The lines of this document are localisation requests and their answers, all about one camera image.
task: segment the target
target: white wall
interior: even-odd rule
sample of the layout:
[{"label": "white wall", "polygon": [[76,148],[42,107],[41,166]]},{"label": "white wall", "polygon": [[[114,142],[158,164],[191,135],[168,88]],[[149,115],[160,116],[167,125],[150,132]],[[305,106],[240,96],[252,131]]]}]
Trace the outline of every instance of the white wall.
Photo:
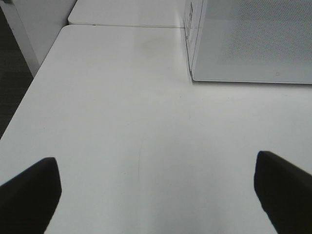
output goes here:
[{"label": "white wall", "polygon": [[58,36],[76,0],[0,1],[25,60],[35,75]]}]

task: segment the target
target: white desk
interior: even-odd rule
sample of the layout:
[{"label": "white desk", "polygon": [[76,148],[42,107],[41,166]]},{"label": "white desk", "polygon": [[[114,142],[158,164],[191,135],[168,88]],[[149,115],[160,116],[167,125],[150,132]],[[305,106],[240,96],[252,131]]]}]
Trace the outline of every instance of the white desk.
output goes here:
[{"label": "white desk", "polygon": [[56,157],[47,234],[274,234],[256,154],[312,172],[308,86],[192,84],[181,29],[65,27],[0,141],[0,184]]},{"label": "white desk", "polygon": [[70,24],[183,27],[185,0],[78,0]]}]

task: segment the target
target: white table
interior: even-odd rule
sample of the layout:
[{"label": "white table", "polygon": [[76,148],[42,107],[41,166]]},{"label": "white table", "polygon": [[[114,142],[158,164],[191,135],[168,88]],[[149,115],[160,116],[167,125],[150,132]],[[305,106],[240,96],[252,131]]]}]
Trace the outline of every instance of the white table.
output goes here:
[{"label": "white table", "polygon": [[194,83],[181,29],[65,27],[0,141],[0,184],[56,157],[47,234],[274,234],[271,150],[312,172],[309,86]]},{"label": "white table", "polygon": [[183,27],[185,0],[78,0],[70,24]]}]

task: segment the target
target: dark floor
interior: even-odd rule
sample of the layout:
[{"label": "dark floor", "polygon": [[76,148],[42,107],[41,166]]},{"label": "dark floor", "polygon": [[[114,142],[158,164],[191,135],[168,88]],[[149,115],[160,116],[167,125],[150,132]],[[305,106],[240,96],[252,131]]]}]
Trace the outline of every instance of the dark floor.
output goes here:
[{"label": "dark floor", "polygon": [[0,139],[32,80],[0,8]]}]

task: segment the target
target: black object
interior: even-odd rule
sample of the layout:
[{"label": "black object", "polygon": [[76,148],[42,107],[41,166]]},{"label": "black object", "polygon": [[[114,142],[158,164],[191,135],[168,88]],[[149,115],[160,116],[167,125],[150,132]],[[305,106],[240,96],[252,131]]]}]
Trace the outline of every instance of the black object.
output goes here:
[{"label": "black object", "polygon": [[59,203],[55,158],[40,160],[0,187],[0,234],[42,234]]},{"label": "black object", "polygon": [[259,152],[254,190],[279,234],[312,234],[312,176],[271,152]]}]

